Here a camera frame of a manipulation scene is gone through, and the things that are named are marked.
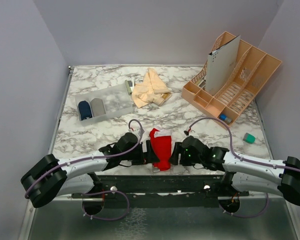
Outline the red boxer underwear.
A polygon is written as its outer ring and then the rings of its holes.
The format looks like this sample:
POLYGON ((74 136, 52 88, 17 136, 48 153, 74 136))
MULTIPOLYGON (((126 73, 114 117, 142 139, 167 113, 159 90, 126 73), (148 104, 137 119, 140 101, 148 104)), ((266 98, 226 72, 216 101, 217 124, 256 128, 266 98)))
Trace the red boxer underwear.
POLYGON ((171 168, 169 159, 172 155, 172 136, 170 131, 164 129, 153 128, 150 133, 150 143, 159 162, 153 164, 161 172, 171 168))

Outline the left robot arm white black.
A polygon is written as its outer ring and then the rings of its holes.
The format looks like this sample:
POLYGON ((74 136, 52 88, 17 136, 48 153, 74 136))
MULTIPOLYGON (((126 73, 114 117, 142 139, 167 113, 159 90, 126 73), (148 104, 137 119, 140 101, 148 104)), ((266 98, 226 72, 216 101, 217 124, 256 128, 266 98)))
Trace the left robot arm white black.
POLYGON ((116 168, 122 161, 131 165, 158 163, 151 142, 140 141, 140 137, 127 132, 117 142, 101 147, 82 157, 58 159, 53 154, 44 156, 21 179, 25 198, 35 208, 50 203, 55 197, 84 192, 96 197, 101 186, 93 175, 116 168))

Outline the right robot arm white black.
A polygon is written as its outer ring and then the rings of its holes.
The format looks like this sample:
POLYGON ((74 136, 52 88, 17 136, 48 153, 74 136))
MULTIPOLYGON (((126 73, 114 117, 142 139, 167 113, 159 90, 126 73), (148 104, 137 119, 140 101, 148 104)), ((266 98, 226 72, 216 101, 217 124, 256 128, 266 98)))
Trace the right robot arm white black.
POLYGON ((230 196, 234 192, 262 192, 283 197, 300 206, 300 160, 270 160, 231 152, 224 147, 208 147, 199 139, 188 136, 176 142, 169 162, 173 165, 202 165, 211 171, 230 175, 220 182, 219 189, 230 196))

